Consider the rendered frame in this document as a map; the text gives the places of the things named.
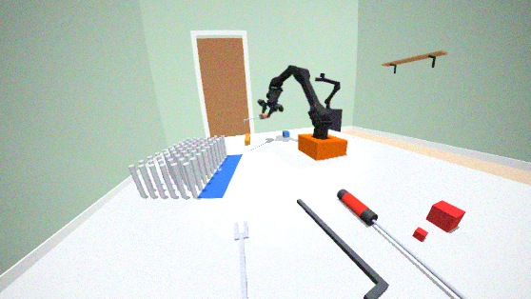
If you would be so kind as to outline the red-handled screwdriver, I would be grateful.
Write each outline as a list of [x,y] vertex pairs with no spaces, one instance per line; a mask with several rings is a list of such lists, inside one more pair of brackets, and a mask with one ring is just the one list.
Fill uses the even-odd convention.
[[348,206],[349,209],[351,209],[355,214],[360,217],[367,225],[372,226],[373,224],[376,224],[377,227],[379,227],[384,233],[386,233],[391,239],[393,239],[395,242],[397,242],[398,245],[400,245],[406,252],[408,252],[411,256],[414,257],[423,267],[425,267],[427,270],[429,270],[433,276],[435,275],[436,278],[438,278],[442,283],[444,283],[452,292],[454,292],[458,297],[461,299],[467,299],[463,294],[461,294],[456,288],[454,288],[451,284],[449,284],[445,279],[443,279],[435,270],[430,268],[421,258],[416,256],[413,251],[408,249],[400,240],[396,239],[390,232],[387,231],[387,229],[383,228],[382,225],[380,225],[377,221],[378,214],[376,212],[373,212],[373,210],[369,209],[368,206],[363,204],[363,202],[360,202],[359,199],[353,196],[353,194],[349,193],[345,189],[340,189],[337,193],[337,198],[342,200],[342,202]]

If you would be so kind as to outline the blue tape strip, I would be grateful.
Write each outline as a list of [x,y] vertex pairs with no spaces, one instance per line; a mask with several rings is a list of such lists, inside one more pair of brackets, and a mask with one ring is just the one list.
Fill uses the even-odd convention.
[[233,173],[242,157],[242,154],[228,155],[223,164],[214,172],[212,178],[208,181],[201,194],[197,198],[223,198],[227,186],[233,177]]

